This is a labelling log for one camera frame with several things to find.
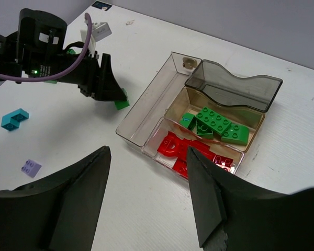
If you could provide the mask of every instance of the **teal lego brick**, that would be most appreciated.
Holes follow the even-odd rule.
[[[20,122],[16,121],[7,114],[2,117],[1,127],[8,131],[14,131],[20,127]]]
[[[249,128],[232,123],[230,128],[225,131],[221,137],[221,141],[230,144],[247,145],[249,139]]]
[[[17,122],[22,122],[24,120],[29,119],[29,113],[24,111],[22,108],[17,109],[16,111],[13,111],[6,116],[11,117],[12,119],[16,120]]]
[[[212,140],[214,138],[214,133],[211,128],[208,128],[205,124],[197,121],[197,132],[196,134],[201,138],[206,138]]]
[[[208,107],[204,107],[195,117],[218,135],[222,135],[231,125],[229,119]]]
[[[190,131],[195,127],[195,116],[191,113],[185,113],[179,122],[183,127],[188,128]]]
[[[130,106],[127,92],[126,92],[126,90],[124,88],[122,88],[122,90],[126,94],[127,100],[126,101],[114,101],[114,104],[115,104],[117,110],[121,110],[121,109],[124,109],[124,108]]]

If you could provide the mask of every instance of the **table surface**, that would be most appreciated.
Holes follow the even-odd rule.
[[[216,61],[244,76],[282,78],[238,176],[285,193],[314,186],[313,70],[116,6],[87,12],[113,31],[97,50],[111,54],[115,78],[132,104],[171,51]],[[83,14],[69,25],[65,44],[79,41],[82,28]],[[31,117],[14,132],[0,127],[0,190],[48,176],[108,145],[111,170],[92,250],[200,250],[187,182],[115,134],[130,108],[117,111],[112,102],[86,98],[76,85],[6,81],[0,87],[0,124],[17,108]],[[35,179],[20,170],[27,159],[42,164]]]

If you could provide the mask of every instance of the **green plate brick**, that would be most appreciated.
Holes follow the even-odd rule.
[[[121,110],[121,109],[124,109],[124,108],[130,106],[127,92],[126,92],[126,90],[124,88],[122,88],[122,90],[124,91],[124,93],[127,96],[127,101],[114,101],[114,104],[115,104],[117,110]]]
[[[48,80],[48,81],[45,81],[45,83],[57,84],[57,80]]]
[[[205,124],[197,121],[197,135],[201,138],[210,139],[214,138],[214,133],[212,129],[208,128]]]
[[[73,49],[68,49],[68,51],[66,53],[71,54],[71,55],[76,55],[76,53]]]
[[[195,117],[218,135],[222,135],[231,125],[229,119],[221,116],[208,107],[204,107]]]
[[[249,139],[249,128],[232,123],[230,128],[225,131],[221,137],[221,141],[230,144],[247,145]]]
[[[179,122],[183,127],[188,128],[190,131],[195,127],[195,117],[191,113],[185,113]]]

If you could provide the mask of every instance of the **plastic container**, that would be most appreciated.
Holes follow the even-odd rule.
[[[173,132],[180,139],[200,141],[215,154],[232,158],[228,171],[236,173],[282,82],[264,75],[239,78],[216,62],[172,52],[116,133],[134,149],[172,169],[177,157],[166,157],[158,148],[168,132]],[[248,144],[223,143],[218,135],[203,139],[179,124],[184,113],[195,115],[203,107],[247,126]]]

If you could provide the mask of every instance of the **box lid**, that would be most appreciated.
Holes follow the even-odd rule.
[[[282,85],[276,77],[237,77],[219,63],[202,60],[185,82],[222,106],[247,106],[267,112]]]

